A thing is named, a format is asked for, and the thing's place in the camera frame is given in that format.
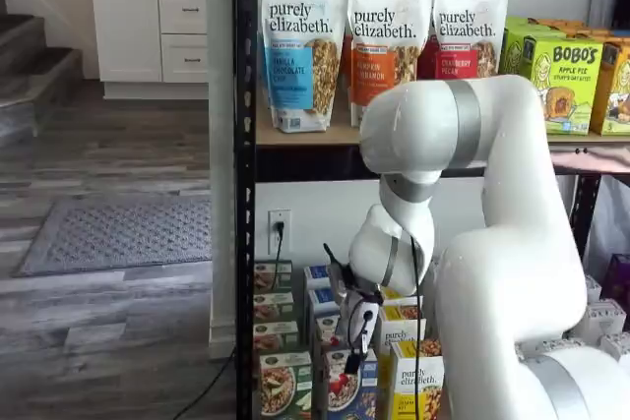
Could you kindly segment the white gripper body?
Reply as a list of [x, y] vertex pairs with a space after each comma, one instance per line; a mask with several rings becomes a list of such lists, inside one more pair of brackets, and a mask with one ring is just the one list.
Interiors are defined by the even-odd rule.
[[361, 356], [368, 351], [382, 304], [379, 290], [368, 293], [350, 290], [341, 305], [338, 335], [344, 338], [352, 351]]

